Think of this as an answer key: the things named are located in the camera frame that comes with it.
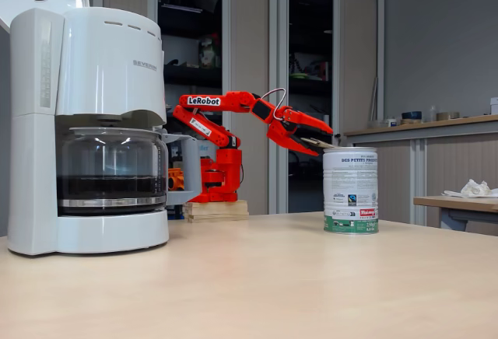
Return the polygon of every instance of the tissue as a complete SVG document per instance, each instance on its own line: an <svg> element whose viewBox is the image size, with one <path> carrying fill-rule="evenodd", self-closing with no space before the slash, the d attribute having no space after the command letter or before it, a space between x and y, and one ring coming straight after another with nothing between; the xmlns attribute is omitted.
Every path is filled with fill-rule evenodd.
<svg viewBox="0 0 498 339"><path fill-rule="evenodd" d="M469 180L459 193L446 190L443 195L451 197L498 197L498 189L490 190L485 181L476 183L474 180Z"/></svg>

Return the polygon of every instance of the orange part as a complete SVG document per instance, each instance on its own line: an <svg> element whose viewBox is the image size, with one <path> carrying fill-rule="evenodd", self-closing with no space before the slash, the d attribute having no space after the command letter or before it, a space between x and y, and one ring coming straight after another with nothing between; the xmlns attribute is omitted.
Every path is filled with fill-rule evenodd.
<svg viewBox="0 0 498 339"><path fill-rule="evenodd" d="M180 168L168 169L168 190L185 190L184 187L184 173Z"/></svg>

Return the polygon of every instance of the gray wall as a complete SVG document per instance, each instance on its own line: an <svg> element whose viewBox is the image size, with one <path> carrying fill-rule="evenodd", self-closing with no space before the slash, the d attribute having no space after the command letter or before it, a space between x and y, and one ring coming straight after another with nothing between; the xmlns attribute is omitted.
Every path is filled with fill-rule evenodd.
<svg viewBox="0 0 498 339"><path fill-rule="evenodd" d="M386 0L385 116L489 113L498 96L498 0Z"/></svg>

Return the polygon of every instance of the white coffee maker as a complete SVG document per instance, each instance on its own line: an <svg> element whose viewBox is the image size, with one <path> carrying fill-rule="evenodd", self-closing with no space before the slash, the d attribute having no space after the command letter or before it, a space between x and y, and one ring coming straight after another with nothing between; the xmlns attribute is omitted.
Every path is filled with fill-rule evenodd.
<svg viewBox="0 0 498 339"><path fill-rule="evenodd" d="M0 0L10 32L9 249L106 253L165 243L166 204L201 190L194 138L168 135L160 28L89 0ZM167 192L180 140L185 191Z"/></svg>

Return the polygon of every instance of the door frame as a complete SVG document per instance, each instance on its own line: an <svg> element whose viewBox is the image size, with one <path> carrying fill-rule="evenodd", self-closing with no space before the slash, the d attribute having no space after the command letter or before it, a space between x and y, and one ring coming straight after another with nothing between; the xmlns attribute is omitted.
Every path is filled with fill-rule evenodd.
<svg viewBox="0 0 498 339"><path fill-rule="evenodd" d="M340 43L340 0L334 0L333 12L333 79L332 79L332 127L335 133L341 133L339 124L339 67L341 54ZM278 0L278 87L289 87L289 4L288 0ZM384 117L384 0L377 0L377 115ZM276 187L276 197L268 197L268 205L275 207L276 213L288 212L289 178L288 152L278 147L270 151L269 162L276 162L276 181L270 182Z"/></svg>

